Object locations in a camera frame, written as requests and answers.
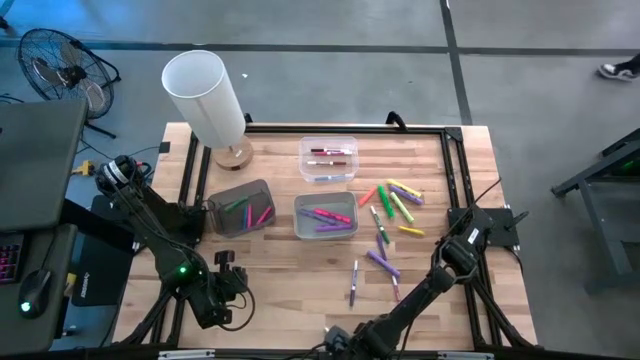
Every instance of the black mouse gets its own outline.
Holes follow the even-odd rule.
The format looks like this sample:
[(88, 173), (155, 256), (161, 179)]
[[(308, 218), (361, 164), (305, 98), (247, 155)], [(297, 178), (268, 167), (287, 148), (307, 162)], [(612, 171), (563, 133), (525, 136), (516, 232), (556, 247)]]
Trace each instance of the black mouse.
[(18, 295), (20, 315), (27, 319), (35, 319), (44, 313), (49, 303), (51, 275), (51, 271), (39, 269), (22, 280)]

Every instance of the rgb keyboard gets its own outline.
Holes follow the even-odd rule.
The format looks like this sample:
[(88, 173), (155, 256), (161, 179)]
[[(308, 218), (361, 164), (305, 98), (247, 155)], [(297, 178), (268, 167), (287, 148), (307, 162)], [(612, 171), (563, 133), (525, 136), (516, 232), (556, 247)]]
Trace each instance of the rgb keyboard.
[(0, 284), (19, 280), (20, 259), (24, 253), (24, 234), (0, 234)]

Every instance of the sneaker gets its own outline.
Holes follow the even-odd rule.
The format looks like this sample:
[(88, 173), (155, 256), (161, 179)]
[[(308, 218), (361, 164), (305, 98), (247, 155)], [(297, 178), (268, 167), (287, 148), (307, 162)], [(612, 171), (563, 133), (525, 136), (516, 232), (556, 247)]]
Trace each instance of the sneaker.
[(622, 81), (631, 81), (640, 76), (640, 73), (634, 74), (631, 70), (628, 69), (618, 70), (616, 69), (615, 65), (611, 64), (600, 65), (600, 67), (598, 67), (598, 74), (607, 79), (616, 79)]

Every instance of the wooden table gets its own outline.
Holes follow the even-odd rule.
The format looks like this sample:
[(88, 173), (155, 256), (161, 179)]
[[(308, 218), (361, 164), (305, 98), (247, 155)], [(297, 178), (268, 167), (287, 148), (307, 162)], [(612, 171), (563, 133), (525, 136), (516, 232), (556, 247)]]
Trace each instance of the wooden table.
[[(464, 145), (476, 195), (498, 179), (489, 131), (483, 126), (462, 127)], [(153, 189), (167, 201), (177, 201), (185, 166), (191, 129), (186, 123), (169, 123), (164, 141), (171, 142), (169, 153), (161, 154), (156, 166)], [(213, 254), (231, 249), (236, 264), (247, 268), (249, 285), (257, 300), (253, 321), (240, 332), (217, 327), (202, 330), (187, 305), (180, 337), (181, 347), (192, 348), (279, 348), (308, 349), (322, 341), (324, 328), (338, 324), (353, 331), (360, 322), (388, 312), (394, 305), (390, 278), (365, 257), (376, 249), (376, 227), (368, 207), (358, 213), (360, 228), (348, 240), (301, 241), (293, 232), (293, 199), (300, 194), (352, 191), (362, 196), (371, 187), (394, 179), (419, 189), (426, 205), (410, 206), (414, 226), (424, 230), (424, 238), (415, 238), (396, 229), (405, 225), (401, 216), (390, 221), (378, 196), (370, 204), (379, 209), (391, 245), (387, 254), (401, 275), (400, 293), (405, 296), (429, 270), (434, 243), (447, 229), (446, 210), (450, 207), (440, 141), (429, 135), (354, 135), (358, 139), (360, 170), (348, 183), (310, 184), (298, 170), (300, 134), (250, 134), (255, 150), (252, 162), (244, 169), (230, 172), (215, 163), (209, 166), (205, 197), (256, 179), (267, 181), (277, 209), (276, 222), (265, 229), (234, 239), (226, 239), (205, 230), (198, 251), (213, 269)], [(456, 159), (455, 148), (450, 147)], [(194, 174), (199, 171), (199, 147)], [(454, 160), (456, 175), (458, 162)], [(191, 193), (197, 175), (192, 176)], [(460, 190), (459, 198), (464, 204)], [(502, 189), (498, 186), (481, 201), (481, 207), (501, 207)], [(535, 343), (527, 295), (517, 262), (502, 249), (487, 251), (494, 297), (520, 333)], [(348, 306), (353, 260), (360, 272), (356, 302)], [(145, 251), (136, 256), (118, 317), (114, 339), (122, 339), (135, 328), (158, 295), (160, 282), (153, 256)], [(479, 302), (483, 334), (489, 339), (486, 312)], [(168, 333), (173, 311), (167, 315), (163, 335)], [(248, 310), (234, 309), (233, 326), (246, 319)], [(462, 286), (440, 296), (414, 323), (407, 349), (471, 349), (469, 319)]]

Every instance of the concrete floor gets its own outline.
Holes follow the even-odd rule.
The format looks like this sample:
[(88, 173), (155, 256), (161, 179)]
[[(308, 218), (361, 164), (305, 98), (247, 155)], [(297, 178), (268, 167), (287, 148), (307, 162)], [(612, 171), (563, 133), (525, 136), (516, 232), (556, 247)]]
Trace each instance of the concrete floor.
[[(638, 49), (634, 0), (449, 0), (459, 46)], [(16, 0), (6, 19), (18, 36), (55, 28), (83, 40), (217, 44), (446, 46), (438, 0)], [(85, 135), (110, 155), (156, 145), (180, 115), (160, 84), (172, 51), (100, 51), (121, 71), (111, 111), (96, 122), (120, 137)], [(460, 124), (447, 54), (222, 52), (243, 109), (255, 121), (380, 123), (390, 110), (408, 123)], [(637, 356), (638, 288), (590, 297), (583, 284), (603, 260), (582, 200), (549, 192), (638, 125), (640, 81), (593, 75), (625, 57), (461, 56), (473, 123), (490, 128), (507, 201), (531, 215), (519, 225), (525, 282), (541, 345)], [(0, 48), (0, 93), (38, 101)], [(138, 156), (155, 163), (153, 151)], [(84, 159), (102, 161), (85, 151)], [(68, 197), (89, 205), (90, 179)], [(55, 348), (96, 345), (113, 309), (72, 309), (82, 333)]]

